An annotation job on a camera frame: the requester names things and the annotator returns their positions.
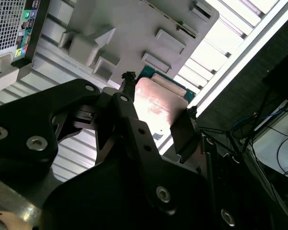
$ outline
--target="blue cable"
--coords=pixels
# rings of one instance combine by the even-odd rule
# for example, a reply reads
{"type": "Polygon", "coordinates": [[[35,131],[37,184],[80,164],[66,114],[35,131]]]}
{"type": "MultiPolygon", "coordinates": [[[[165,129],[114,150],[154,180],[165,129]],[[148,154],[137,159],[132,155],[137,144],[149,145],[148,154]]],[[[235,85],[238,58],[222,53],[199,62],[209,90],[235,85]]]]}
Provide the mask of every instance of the blue cable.
{"type": "MultiPolygon", "coordinates": [[[[280,114],[282,111],[283,111],[283,108],[279,109],[279,110],[278,110],[276,113],[274,113],[274,114],[270,114],[270,115],[268,115],[268,116],[260,117],[260,119],[261,119],[261,120],[264,120],[264,119],[266,119],[266,118],[268,118],[268,117],[273,117],[273,116],[275,116],[275,115],[280,114]]],[[[254,116],[249,116],[249,117],[241,118],[240,120],[238,120],[238,121],[234,124],[234,126],[233,126],[232,129],[234,129],[234,128],[235,128],[239,123],[241,123],[242,121],[248,120],[248,119],[250,119],[250,118],[252,118],[252,117],[254,117],[254,116]]]]}

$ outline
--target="metal plate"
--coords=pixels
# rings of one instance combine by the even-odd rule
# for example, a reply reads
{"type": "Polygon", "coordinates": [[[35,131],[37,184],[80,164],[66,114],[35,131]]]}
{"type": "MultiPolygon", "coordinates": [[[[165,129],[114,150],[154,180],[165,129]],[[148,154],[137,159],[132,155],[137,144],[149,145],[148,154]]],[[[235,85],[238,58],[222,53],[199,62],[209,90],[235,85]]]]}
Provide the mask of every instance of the metal plate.
{"type": "Polygon", "coordinates": [[[135,87],[134,107],[151,133],[169,129],[187,106],[185,99],[149,78],[141,78],[135,87]]]}

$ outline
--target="metal mesh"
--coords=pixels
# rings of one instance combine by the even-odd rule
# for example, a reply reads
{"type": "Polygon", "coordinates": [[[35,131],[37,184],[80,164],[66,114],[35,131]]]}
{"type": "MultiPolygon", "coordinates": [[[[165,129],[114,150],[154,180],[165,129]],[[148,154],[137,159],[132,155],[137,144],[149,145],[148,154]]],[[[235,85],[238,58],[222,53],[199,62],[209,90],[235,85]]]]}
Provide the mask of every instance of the metal mesh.
{"type": "Polygon", "coordinates": [[[0,0],[0,50],[14,46],[25,0],[0,0]]]}

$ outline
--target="black metal bracket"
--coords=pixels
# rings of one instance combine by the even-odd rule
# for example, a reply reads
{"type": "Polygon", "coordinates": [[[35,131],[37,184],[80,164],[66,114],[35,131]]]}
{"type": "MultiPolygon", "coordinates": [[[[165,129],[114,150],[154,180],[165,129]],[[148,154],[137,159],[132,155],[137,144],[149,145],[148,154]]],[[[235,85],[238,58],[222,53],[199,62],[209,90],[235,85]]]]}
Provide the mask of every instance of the black metal bracket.
{"type": "Polygon", "coordinates": [[[68,116],[53,118],[91,104],[99,95],[92,83],[74,80],[0,106],[0,127],[6,133],[5,137],[0,133],[0,174],[26,173],[27,179],[47,173],[58,152],[60,133],[67,137],[79,132],[68,124],[68,116]]]}

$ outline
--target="green audio port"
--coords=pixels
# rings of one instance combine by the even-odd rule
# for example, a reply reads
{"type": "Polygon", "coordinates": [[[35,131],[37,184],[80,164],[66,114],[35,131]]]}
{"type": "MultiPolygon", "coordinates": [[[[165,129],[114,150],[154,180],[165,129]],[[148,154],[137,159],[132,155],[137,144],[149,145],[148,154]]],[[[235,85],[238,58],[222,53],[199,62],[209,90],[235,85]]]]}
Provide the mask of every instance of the green audio port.
{"type": "Polygon", "coordinates": [[[27,11],[27,12],[24,13],[24,17],[25,18],[29,18],[29,16],[30,16],[30,12],[27,11]]]}

